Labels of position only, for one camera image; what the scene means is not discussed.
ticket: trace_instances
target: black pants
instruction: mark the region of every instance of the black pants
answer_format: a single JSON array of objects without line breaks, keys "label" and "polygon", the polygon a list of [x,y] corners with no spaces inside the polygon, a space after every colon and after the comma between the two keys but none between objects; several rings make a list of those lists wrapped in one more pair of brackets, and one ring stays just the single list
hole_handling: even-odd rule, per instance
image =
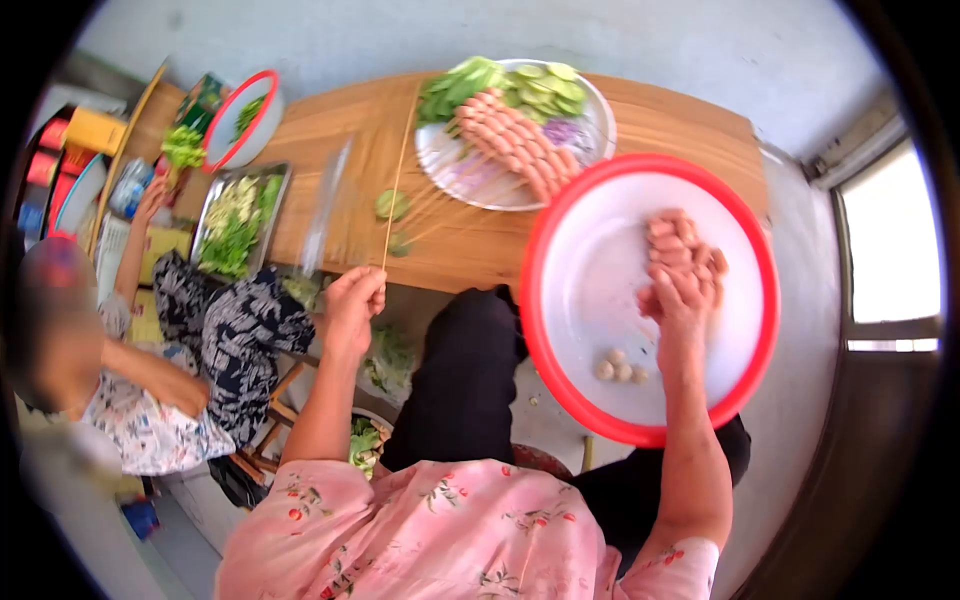
[{"label": "black pants", "polygon": [[[514,371],[526,357],[507,286],[459,294],[427,328],[423,362],[384,446],[383,466],[398,471],[421,460],[484,458],[513,464]],[[736,485],[750,463],[750,434],[737,416],[716,435]],[[633,563],[657,518],[662,462],[662,449],[638,448],[622,461],[570,480],[607,543],[623,554],[619,575]]]}]

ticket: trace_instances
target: red-rimmed white basin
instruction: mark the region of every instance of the red-rimmed white basin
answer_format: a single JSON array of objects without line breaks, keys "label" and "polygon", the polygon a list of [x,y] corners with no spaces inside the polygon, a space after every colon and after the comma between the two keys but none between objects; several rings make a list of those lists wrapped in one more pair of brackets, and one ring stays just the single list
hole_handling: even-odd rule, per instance
[{"label": "red-rimmed white basin", "polygon": [[[236,135],[236,120],[240,110],[260,96],[266,96],[260,111],[240,138],[232,141]],[[212,173],[249,164],[274,135],[285,107],[280,92],[280,77],[276,71],[260,71],[243,82],[227,97],[206,130],[204,170]]]},{"label": "red-rimmed white basin", "polygon": [[[719,427],[750,399],[770,362],[780,285],[753,212],[712,173],[665,155],[591,166],[540,214],[520,281],[524,334],[547,388],[591,431],[637,446],[663,446],[666,438],[660,332],[640,317],[636,290],[650,283],[644,221],[673,206],[685,209],[730,263],[705,369],[710,420]],[[610,348],[626,351],[650,379],[598,380],[594,367]]]}]

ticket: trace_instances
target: gray wall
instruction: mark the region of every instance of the gray wall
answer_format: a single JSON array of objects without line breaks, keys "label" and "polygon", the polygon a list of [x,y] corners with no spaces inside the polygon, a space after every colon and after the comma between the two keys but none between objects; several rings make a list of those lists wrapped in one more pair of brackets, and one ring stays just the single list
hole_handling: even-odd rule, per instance
[{"label": "gray wall", "polygon": [[831,0],[112,0],[80,46],[184,86],[277,69],[290,98],[467,56],[569,62],[661,85],[750,118],[808,157],[883,85]]}]

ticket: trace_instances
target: plastic bag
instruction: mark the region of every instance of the plastic bag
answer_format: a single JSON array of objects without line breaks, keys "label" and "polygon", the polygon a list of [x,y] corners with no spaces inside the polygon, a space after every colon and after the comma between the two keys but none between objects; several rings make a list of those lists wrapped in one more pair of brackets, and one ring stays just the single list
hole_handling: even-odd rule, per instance
[{"label": "plastic bag", "polygon": [[370,350],[357,372],[357,386],[399,408],[410,397],[416,356],[395,327],[374,327]]}]

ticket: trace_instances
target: bamboo skewer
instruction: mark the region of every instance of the bamboo skewer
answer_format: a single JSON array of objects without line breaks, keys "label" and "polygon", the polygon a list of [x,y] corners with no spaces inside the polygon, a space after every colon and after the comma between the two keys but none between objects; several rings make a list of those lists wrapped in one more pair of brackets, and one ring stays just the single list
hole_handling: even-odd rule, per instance
[{"label": "bamboo skewer", "polygon": [[400,139],[400,160],[396,162],[396,175],[394,176],[394,194],[390,199],[390,214],[387,216],[387,236],[383,241],[383,259],[380,261],[380,269],[387,268],[387,252],[390,250],[390,229],[394,221],[394,206],[396,205],[396,188],[400,185],[400,169],[403,166],[403,153],[407,149],[407,136],[410,135],[410,125],[414,120],[414,113],[417,112],[417,100],[420,99],[420,82],[417,82],[417,88],[414,90],[414,100],[410,104],[410,114],[407,115],[407,124],[403,128],[403,137]]},{"label": "bamboo skewer", "polygon": [[[479,160],[479,161],[471,164],[469,167],[467,167],[467,169],[466,169],[463,173],[460,174],[459,178],[466,177],[467,175],[469,175],[470,173],[472,173],[474,170],[476,170],[477,168],[479,168],[480,165],[482,165],[482,164],[486,163],[488,160],[490,160],[490,158],[491,158],[490,156],[484,156],[484,158],[483,158],[482,160]],[[427,192],[427,191],[429,191],[429,190],[430,190],[430,187],[428,186],[428,187],[425,188],[424,190],[421,190],[421,192],[419,192],[416,197],[414,197],[414,198],[412,198],[412,199],[410,200],[410,206],[412,206],[412,210],[411,210],[410,214],[409,214],[409,215],[406,217],[406,219],[405,219],[408,224],[413,221],[413,217],[414,217],[414,216],[420,214],[421,212],[423,212],[423,210],[424,210],[425,208],[427,208],[429,205],[431,205],[434,201],[436,201],[436,200],[438,200],[438,199],[440,199],[440,198],[443,197],[444,190],[443,190],[441,187],[438,187],[438,188],[433,192],[433,194],[431,194],[425,201],[423,201],[423,202],[417,202],[417,200],[418,200],[420,197],[422,197],[425,192]]]},{"label": "bamboo skewer", "polygon": [[[517,181],[516,183],[514,183],[513,185],[511,185],[511,186],[508,187],[507,189],[505,189],[505,190],[503,190],[502,192],[500,192],[499,194],[497,194],[497,195],[494,197],[494,199],[495,199],[495,200],[498,200],[498,199],[502,198],[503,196],[506,196],[507,194],[513,192],[514,190],[516,190],[516,189],[518,189],[519,187],[522,187],[522,186],[524,186],[524,185],[526,185],[526,184],[527,184],[527,180]],[[475,208],[475,209],[477,209],[477,210],[487,210],[487,209],[484,208],[483,206],[477,206],[477,205],[475,205],[475,204],[467,204],[467,206],[470,206],[470,207]],[[475,212],[475,210],[466,211],[467,215],[472,215],[474,212]],[[496,211],[491,210],[490,213],[491,213],[491,214],[489,215],[489,218],[492,218],[493,216],[496,215]],[[422,233],[418,233],[416,236],[414,236],[414,237],[410,238],[409,240],[406,240],[405,242],[403,242],[403,244],[401,244],[401,246],[406,246],[407,244],[412,244],[412,243],[416,242],[417,240],[422,239],[424,236],[429,235],[430,233],[436,231],[437,229],[442,228],[442,227],[446,227],[446,226],[448,226],[448,225],[450,225],[450,222],[449,222],[449,221],[443,221],[443,222],[440,222],[440,223],[435,223],[433,226],[427,228],[426,231],[423,231]]]}]

